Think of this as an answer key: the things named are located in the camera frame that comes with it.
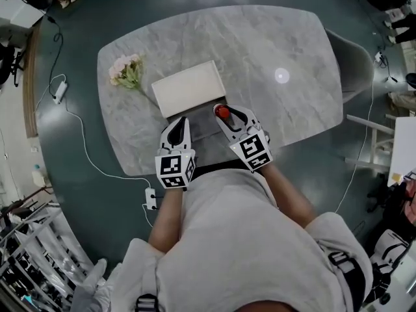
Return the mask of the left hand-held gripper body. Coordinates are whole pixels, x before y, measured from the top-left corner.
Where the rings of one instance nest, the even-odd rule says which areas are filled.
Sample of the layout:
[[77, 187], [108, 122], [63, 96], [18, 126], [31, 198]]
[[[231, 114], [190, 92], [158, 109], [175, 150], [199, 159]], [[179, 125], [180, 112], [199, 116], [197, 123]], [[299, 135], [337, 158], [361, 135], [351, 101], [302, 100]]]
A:
[[159, 150], [155, 168], [165, 189], [187, 189], [196, 168], [195, 154], [193, 149], [168, 149], [167, 146]]

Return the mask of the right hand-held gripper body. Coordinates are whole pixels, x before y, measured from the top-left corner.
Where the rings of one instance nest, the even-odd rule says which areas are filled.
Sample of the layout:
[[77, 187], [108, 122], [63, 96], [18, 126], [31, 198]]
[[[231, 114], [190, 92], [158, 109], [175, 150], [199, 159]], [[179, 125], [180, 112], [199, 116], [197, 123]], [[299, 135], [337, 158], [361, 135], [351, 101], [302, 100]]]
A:
[[229, 148], [251, 172], [273, 161], [268, 137], [260, 127], [249, 127], [246, 133], [229, 145]]

